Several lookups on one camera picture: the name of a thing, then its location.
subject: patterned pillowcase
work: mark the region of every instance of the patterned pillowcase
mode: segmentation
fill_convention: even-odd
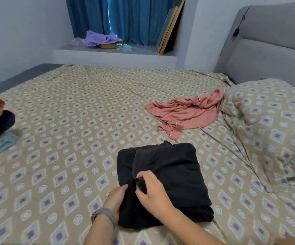
[[[295,88],[278,79],[228,88],[219,108],[272,184],[295,185]]]

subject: gray upholstered headboard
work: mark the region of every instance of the gray upholstered headboard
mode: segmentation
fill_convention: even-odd
[[[295,3],[251,6],[239,10],[223,47],[216,73],[236,84],[279,78],[295,87]]]

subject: patterned bed sheet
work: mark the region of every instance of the patterned bed sheet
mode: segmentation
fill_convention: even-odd
[[[158,121],[144,105],[229,84],[224,75],[209,72],[64,65],[0,94],[22,132],[0,155],[0,244],[83,244],[92,212],[118,185],[117,152],[175,143],[156,131]],[[228,244],[295,236],[295,187],[271,192],[266,178],[244,161],[221,112],[211,125],[183,131],[181,142],[196,148],[209,189],[215,220],[200,224],[204,229]],[[113,244],[181,242],[165,227],[117,227]]]

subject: black cable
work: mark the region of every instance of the black cable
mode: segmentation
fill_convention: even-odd
[[[248,7],[248,9],[246,10],[246,12],[245,12],[245,14],[243,15],[243,18],[241,19],[241,21],[240,21],[238,27],[235,29],[234,33],[232,34],[233,37],[237,37],[237,35],[239,34],[239,32],[240,32],[239,27],[240,27],[240,25],[241,25],[241,22],[242,22],[243,20],[245,20],[246,14],[247,14],[247,12],[248,12],[248,10],[249,10],[250,7],[251,7],[251,5],[250,5],[250,6]]]

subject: pink shirt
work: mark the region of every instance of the pink shirt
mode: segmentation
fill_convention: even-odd
[[[205,127],[215,121],[223,95],[224,88],[220,87],[210,94],[149,103],[145,109],[162,122],[158,131],[166,131],[169,138],[177,140],[183,129]]]

